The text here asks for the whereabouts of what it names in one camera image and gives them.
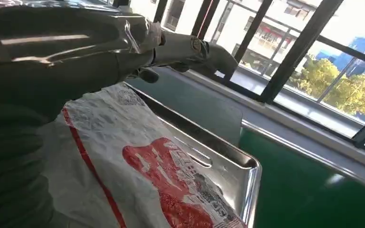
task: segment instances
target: metal tray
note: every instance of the metal tray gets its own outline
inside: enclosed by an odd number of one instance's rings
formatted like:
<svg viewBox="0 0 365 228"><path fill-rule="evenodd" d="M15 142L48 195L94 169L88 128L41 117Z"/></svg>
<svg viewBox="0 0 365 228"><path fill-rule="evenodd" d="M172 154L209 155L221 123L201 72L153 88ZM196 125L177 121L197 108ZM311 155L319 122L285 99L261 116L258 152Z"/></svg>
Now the metal tray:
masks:
<svg viewBox="0 0 365 228"><path fill-rule="evenodd" d="M196 123L128 85L152 109L180 144L197 168L217 186L247 227L254 225L261 165L251 155L201 128Z"/></svg>

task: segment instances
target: reflective metal surface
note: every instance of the reflective metal surface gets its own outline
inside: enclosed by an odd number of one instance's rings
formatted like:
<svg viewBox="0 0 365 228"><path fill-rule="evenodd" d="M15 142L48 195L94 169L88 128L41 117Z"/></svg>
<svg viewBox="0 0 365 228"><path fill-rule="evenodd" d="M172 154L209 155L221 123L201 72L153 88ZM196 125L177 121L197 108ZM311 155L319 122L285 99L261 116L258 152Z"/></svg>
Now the reflective metal surface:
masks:
<svg viewBox="0 0 365 228"><path fill-rule="evenodd" d="M253 227L261 165L252 156L130 86L219 186L226 201Z"/></svg>
<svg viewBox="0 0 365 228"><path fill-rule="evenodd" d="M0 63L52 64L107 51L143 53L150 22L112 6L82 1L1 0Z"/></svg>

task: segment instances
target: plastic bag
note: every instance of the plastic bag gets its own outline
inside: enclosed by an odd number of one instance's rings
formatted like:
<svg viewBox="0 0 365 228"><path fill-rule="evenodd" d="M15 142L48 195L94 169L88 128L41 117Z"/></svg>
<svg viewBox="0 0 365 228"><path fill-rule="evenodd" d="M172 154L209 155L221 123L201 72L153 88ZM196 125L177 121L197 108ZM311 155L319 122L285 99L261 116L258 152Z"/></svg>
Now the plastic bag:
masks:
<svg viewBox="0 0 365 228"><path fill-rule="evenodd" d="M68 102L42 134L54 206L86 227L245 227L124 84Z"/></svg>

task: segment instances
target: robotic arm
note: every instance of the robotic arm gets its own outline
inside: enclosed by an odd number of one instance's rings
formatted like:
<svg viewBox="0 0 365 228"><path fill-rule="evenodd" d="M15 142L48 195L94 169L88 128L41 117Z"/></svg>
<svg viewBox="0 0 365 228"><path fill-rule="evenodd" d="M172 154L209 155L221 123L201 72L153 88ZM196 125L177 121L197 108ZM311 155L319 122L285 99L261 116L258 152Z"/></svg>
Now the robotic arm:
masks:
<svg viewBox="0 0 365 228"><path fill-rule="evenodd" d="M0 1L0 227L46 227L52 219L37 128L84 93L130 76L155 81L145 68L152 66L227 74L237 62L217 45L111 7Z"/></svg>

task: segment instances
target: red logo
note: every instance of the red logo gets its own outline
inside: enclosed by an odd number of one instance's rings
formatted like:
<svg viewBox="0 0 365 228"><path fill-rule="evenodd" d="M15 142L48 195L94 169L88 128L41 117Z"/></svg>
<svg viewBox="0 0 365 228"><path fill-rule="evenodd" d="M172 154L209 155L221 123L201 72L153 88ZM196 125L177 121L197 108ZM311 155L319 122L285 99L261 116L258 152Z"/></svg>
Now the red logo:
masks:
<svg viewBox="0 0 365 228"><path fill-rule="evenodd" d="M191 160L172 141L160 138L148 146L126 146L122 155L159 190L163 214L172 228L213 227L209 214L200 205L183 202L184 196L192 195L189 184L194 179L176 163L184 165Z"/></svg>

